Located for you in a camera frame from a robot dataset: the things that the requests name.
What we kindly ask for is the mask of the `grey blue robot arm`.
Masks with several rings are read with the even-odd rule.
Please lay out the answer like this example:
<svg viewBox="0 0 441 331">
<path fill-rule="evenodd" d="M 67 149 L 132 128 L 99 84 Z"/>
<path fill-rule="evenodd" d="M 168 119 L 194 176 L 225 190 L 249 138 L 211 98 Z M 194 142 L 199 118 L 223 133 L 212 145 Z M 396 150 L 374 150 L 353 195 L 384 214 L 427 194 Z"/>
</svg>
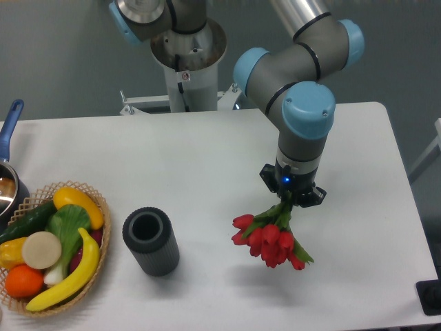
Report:
<svg viewBox="0 0 441 331">
<path fill-rule="evenodd" d="M 315 176 L 336 107 L 320 80 L 357 62 L 365 40 L 355 23 L 334 19 L 322 1 L 272 6 L 292 44 L 278 54 L 248 50 L 237 60 L 233 79 L 279 132 L 275 163 L 263 167 L 261 178 L 282 201 L 308 208 L 326 195 Z M 172 112 L 217 109 L 218 63 L 227 38 L 207 16 L 205 1 L 112 1 L 109 9 L 127 41 L 150 42 Z"/>
</svg>

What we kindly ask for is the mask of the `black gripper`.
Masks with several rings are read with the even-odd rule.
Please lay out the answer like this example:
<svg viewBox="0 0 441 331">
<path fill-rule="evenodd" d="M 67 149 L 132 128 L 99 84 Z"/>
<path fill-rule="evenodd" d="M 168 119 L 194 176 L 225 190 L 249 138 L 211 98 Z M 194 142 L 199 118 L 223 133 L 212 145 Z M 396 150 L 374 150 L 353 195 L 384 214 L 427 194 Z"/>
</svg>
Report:
<svg viewBox="0 0 441 331">
<path fill-rule="evenodd" d="M 291 166 L 283 168 L 276 165 L 265 164 L 259 175 L 270 192 L 275 193 L 282 202 L 302 208 L 320 205 L 327 192 L 315 183 L 317 170 L 307 174 L 294 174 Z"/>
</svg>

